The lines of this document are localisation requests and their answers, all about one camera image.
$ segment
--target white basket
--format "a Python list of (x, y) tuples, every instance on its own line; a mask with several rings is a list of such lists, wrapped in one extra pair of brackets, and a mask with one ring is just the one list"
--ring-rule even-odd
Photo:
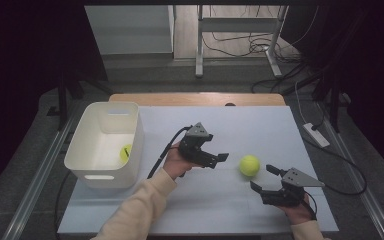
[[(136, 103), (92, 103), (80, 119), (64, 164), (89, 187), (128, 188), (136, 182), (143, 138)], [(126, 144), (132, 149), (123, 163), (119, 154)]]

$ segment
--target beige sleeve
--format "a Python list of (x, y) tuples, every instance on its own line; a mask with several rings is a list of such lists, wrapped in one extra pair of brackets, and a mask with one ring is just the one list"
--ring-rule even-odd
[(176, 186), (161, 168), (151, 179), (139, 184), (134, 194), (120, 205), (92, 239), (146, 239), (151, 223), (161, 216), (167, 196)]
[(317, 221), (308, 221), (305, 223), (291, 225), (292, 233), (295, 240), (322, 240), (322, 233), (320, 232), (319, 224)]

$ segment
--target ball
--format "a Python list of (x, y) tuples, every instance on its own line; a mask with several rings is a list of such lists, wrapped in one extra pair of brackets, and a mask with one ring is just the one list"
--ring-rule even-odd
[(239, 170), (243, 175), (253, 177), (260, 170), (260, 160), (254, 155), (245, 155), (239, 163)]
[(120, 150), (120, 159), (123, 164), (129, 161), (130, 151), (132, 151), (132, 144), (124, 145)]

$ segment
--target person's left hand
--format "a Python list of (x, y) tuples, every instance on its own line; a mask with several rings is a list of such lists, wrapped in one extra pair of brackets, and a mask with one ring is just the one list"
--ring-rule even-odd
[(191, 170), (192, 167), (201, 167), (198, 164), (187, 161), (182, 157), (182, 155), (180, 155), (178, 150), (179, 144), (180, 143), (178, 142), (171, 146), (163, 166), (163, 169), (173, 180), (181, 176), (183, 173)]

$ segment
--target white power strip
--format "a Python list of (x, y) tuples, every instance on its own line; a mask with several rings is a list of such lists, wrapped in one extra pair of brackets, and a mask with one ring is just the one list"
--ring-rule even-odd
[(310, 136), (314, 139), (314, 141), (317, 142), (317, 144), (319, 144), (320, 147), (323, 148), (323, 147), (329, 146), (330, 143), (326, 140), (326, 138), (323, 137), (323, 135), (319, 132), (319, 130), (311, 129), (312, 126), (313, 124), (311, 123), (307, 123), (303, 125), (307, 133), (310, 134)]

